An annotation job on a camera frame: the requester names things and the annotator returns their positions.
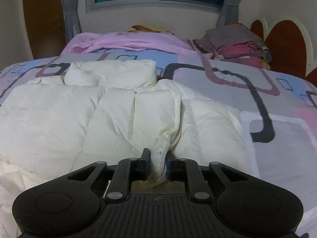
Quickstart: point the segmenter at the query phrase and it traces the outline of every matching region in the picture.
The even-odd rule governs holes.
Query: door
[[[23,0],[23,11],[34,59],[59,55],[66,46],[61,0]]]

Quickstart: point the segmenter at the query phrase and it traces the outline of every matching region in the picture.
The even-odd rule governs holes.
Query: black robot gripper
[[[168,179],[186,192],[131,193],[132,182],[148,179],[149,159],[144,149],[118,165],[98,161],[21,193],[12,206],[20,237],[298,237],[298,197],[219,162],[199,166],[168,152]]]

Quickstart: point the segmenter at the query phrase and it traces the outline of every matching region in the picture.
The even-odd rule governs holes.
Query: white comforter
[[[174,81],[150,60],[73,63],[64,79],[16,87],[0,107],[0,237],[18,236],[11,206],[22,191],[95,161],[151,150],[151,180],[166,153],[249,172],[239,112]]]

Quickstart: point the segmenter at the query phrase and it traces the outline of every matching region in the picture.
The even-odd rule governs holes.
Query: patterned bed sheet
[[[63,55],[11,65],[0,73],[0,104],[36,77],[65,75],[70,63],[157,62],[157,75],[238,108],[252,175],[296,194],[304,205],[297,234],[317,237],[317,88],[287,74],[156,50]]]

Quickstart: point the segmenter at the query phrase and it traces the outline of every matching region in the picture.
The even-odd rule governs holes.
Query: gray curtain
[[[77,8],[78,0],[61,0],[64,12],[66,42],[81,33]]]
[[[238,22],[240,2],[241,0],[224,0],[217,20],[217,26],[230,25]]]

